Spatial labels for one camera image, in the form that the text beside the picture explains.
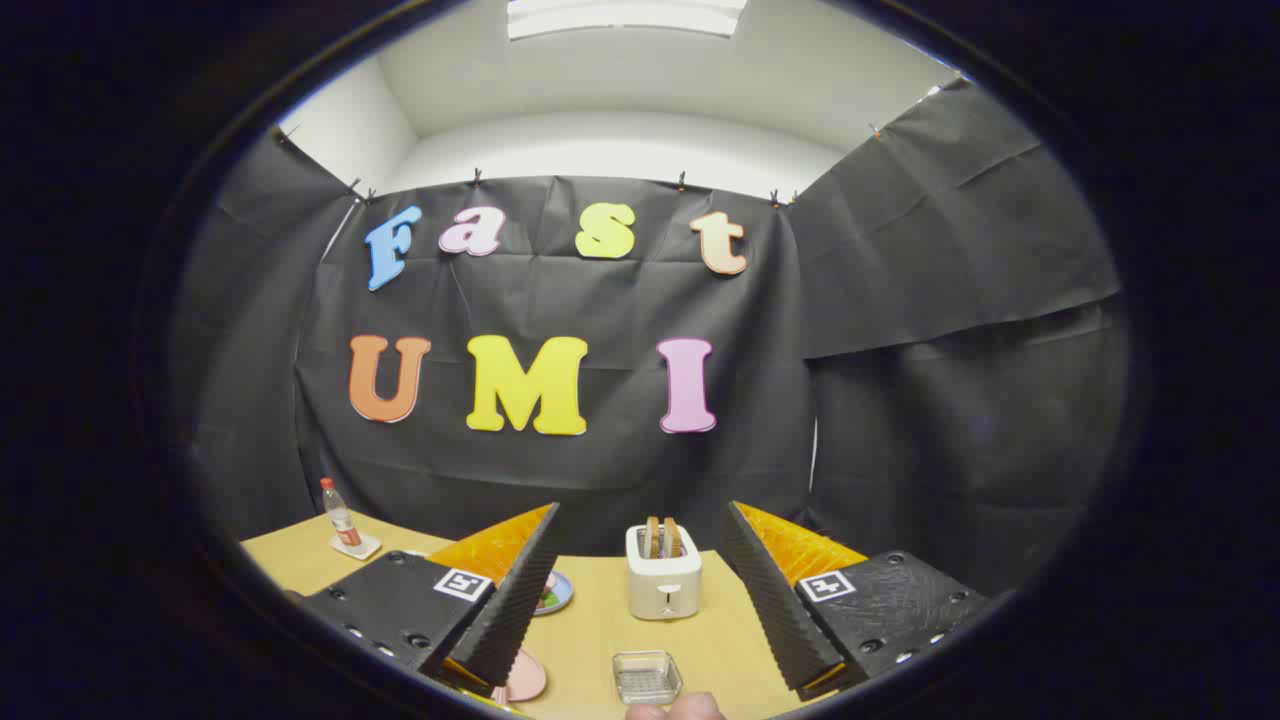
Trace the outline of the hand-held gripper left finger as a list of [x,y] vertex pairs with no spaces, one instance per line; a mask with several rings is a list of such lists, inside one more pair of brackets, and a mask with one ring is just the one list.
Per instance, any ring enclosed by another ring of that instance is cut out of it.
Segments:
[[389,551],[301,607],[383,662],[454,689],[506,685],[558,553],[557,502],[425,556]]

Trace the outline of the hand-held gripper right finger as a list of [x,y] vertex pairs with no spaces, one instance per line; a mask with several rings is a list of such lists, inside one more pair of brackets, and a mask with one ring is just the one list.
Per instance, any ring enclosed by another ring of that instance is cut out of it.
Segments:
[[719,552],[801,701],[931,653],[989,602],[913,553],[865,556],[739,501],[724,507]]

